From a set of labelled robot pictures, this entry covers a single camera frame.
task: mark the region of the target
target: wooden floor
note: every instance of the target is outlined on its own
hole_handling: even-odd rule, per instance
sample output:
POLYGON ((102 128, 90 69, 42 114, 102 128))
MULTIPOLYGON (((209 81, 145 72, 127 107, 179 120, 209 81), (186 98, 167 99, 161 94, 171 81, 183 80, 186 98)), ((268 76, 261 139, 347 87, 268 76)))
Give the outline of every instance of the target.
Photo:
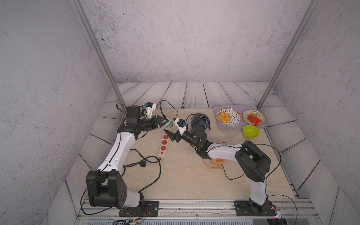
MULTIPOLYGON (((118 84, 126 105, 142 105, 146 102, 158 105, 161 100, 167 100, 175 108, 185 109, 212 108, 215 105, 228 104, 257 104, 266 86, 266 82, 118 84)), ((117 103, 116 96, 111 90, 64 181, 63 192, 66 193, 59 192, 54 200, 61 202, 68 198, 59 195, 69 195, 71 197, 69 202, 74 205, 76 214, 80 210, 81 195, 86 189, 85 177, 88 171, 96 170, 107 156, 115 139, 116 129, 121 123, 123 115, 116 109, 117 103)), ((162 106, 171 108, 166 102, 162 102, 162 106)), ((322 223, 336 224, 338 221, 347 220, 352 224, 352 221, 357 221, 358 213, 274 91, 270 93, 261 112, 266 117, 268 136, 281 151, 282 160, 291 175, 293 186, 298 190, 301 198, 311 199, 322 223)), ((62 211, 63 208, 53 203, 48 217, 51 217, 51 212, 62 211)))
MULTIPOLYGON (((126 105, 159 104, 167 100, 175 108, 212 108, 215 105, 257 104, 265 89, 265 82, 206 82, 206 83, 122 83, 119 91, 126 105)), ((105 102, 117 101, 111 90, 105 102)), ((166 102, 164 108, 171 108, 166 102)), ((283 107, 274 91, 264 106, 283 107)))

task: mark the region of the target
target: robotic arm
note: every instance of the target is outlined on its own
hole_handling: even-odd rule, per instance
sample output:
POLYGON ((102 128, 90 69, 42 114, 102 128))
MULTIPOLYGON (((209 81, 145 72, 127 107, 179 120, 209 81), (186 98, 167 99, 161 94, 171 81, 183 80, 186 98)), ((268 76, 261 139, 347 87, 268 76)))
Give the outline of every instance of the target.
POLYGON ((156 105, 150 102, 143 106, 132 105, 126 108, 126 124, 122 123, 117 129, 115 143, 109 154, 96 171, 89 171, 86 176, 91 206, 137 207, 139 205, 142 195, 127 189, 120 171, 139 134, 142 131, 161 128, 169 122, 161 116, 152 116, 155 108, 156 105))
POLYGON ((202 127, 195 127, 193 131, 186 129, 185 120, 174 118, 178 127, 176 133, 165 130, 171 141, 181 139, 195 147, 196 153, 204 159, 227 159, 240 164, 246 176, 251 180, 251 196, 249 204, 253 210, 263 212, 268 205, 266 194, 266 177, 270 169, 270 158, 256 147, 251 141, 237 145, 221 145, 207 140, 207 134, 202 127))

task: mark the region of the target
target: power strip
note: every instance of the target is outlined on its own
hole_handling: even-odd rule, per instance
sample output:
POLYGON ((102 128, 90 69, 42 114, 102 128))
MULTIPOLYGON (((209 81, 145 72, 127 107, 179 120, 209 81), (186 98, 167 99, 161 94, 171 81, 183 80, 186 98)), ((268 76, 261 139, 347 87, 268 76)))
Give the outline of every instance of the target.
POLYGON ((159 154, 158 157, 159 158, 165 158, 166 153, 168 151, 168 145, 169 145, 169 135, 167 135, 165 132, 162 136, 162 140, 161 140, 161 144, 160 144, 160 148, 159 148, 159 154))

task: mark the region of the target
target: concrete wall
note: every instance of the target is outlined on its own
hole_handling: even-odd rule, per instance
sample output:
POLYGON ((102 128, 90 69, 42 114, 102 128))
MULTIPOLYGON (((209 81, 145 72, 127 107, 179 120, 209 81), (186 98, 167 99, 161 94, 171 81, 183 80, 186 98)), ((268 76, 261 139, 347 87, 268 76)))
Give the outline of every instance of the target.
POLYGON ((0 2, 0 224, 40 224, 110 86, 69 0, 0 2))
POLYGON ((81 0, 117 82, 268 81, 309 0, 81 0))
POLYGON ((323 0, 275 91, 360 211, 360 1, 323 0))

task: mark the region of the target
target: white patterned plate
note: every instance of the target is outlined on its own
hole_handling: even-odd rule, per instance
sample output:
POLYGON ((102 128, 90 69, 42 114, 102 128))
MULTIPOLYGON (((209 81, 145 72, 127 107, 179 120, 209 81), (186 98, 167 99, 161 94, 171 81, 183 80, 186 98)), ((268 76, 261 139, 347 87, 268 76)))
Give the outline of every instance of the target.
POLYGON ((252 112, 253 112, 254 116, 261 119, 261 122, 258 123, 256 126, 263 125, 265 123, 265 116, 261 112, 255 110, 255 109, 247 109, 243 112, 244 121, 249 125, 255 126, 250 120, 247 119, 248 116, 250 115, 250 113, 252 113, 252 112))
POLYGON ((216 111, 215 117, 219 123, 227 127, 235 127, 241 123, 240 113, 232 108, 220 108, 218 111, 216 111), (222 112, 229 114, 230 121, 228 123, 223 123, 219 120, 219 115, 222 112))

